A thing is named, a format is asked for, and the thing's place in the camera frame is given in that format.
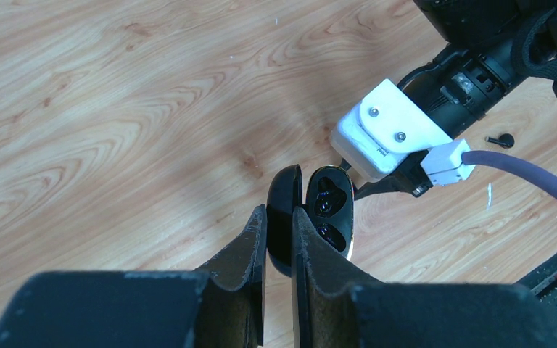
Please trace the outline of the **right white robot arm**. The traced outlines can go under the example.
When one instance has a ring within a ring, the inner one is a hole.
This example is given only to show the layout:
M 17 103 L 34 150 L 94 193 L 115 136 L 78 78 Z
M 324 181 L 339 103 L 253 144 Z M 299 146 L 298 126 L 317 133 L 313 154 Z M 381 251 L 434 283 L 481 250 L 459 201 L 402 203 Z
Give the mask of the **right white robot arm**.
M 557 1 L 418 1 L 447 46 L 398 88 L 451 138 L 527 78 L 557 97 Z

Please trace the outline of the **black earbud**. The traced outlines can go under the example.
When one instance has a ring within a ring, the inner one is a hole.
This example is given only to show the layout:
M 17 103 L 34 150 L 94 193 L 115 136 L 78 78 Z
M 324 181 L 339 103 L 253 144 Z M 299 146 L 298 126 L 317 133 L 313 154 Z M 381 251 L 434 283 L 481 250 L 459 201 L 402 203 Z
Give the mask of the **black earbud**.
M 515 145 L 515 138 L 510 133 L 503 133 L 497 138 L 487 136 L 485 141 L 491 144 L 498 145 L 504 149 L 510 149 Z

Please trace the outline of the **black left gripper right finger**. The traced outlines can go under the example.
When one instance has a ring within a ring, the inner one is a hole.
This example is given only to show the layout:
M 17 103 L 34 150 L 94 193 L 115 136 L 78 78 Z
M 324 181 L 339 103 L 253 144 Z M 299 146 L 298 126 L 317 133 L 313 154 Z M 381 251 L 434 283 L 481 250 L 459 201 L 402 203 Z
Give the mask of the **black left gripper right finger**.
M 557 347 L 548 310 L 521 284 L 384 283 L 292 216 L 296 347 Z

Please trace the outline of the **black earbud charging case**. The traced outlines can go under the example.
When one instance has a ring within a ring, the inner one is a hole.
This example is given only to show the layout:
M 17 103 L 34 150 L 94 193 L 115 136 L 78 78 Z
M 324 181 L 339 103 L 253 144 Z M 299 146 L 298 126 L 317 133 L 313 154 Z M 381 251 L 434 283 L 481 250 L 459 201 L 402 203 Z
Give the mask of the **black earbud charging case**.
M 352 257 L 354 239 L 354 189 L 342 166 L 318 168 L 304 184 L 302 168 L 290 165 L 271 181 L 266 211 L 267 250 L 282 275 L 292 274 L 292 216 L 295 208 L 306 212 L 316 233 L 347 260 Z

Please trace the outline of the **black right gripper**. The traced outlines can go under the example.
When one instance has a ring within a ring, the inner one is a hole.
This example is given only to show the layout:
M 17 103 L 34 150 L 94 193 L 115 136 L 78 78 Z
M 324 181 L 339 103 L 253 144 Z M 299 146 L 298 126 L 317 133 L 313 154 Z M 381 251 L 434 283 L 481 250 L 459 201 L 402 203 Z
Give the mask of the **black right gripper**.
M 360 188 L 352 185 L 354 199 L 359 200 L 376 194 L 402 192 L 418 198 L 432 188 L 421 162 L 429 151 L 409 154 L 389 175 L 375 183 L 365 183 Z

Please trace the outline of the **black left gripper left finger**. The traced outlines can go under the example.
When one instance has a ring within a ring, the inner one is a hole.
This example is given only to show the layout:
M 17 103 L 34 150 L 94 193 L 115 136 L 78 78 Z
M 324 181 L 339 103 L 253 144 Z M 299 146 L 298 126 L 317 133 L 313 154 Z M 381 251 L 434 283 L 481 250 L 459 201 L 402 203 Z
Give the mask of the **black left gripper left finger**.
M 259 347 L 267 214 L 194 270 L 49 271 L 0 317 L 0 347 Z

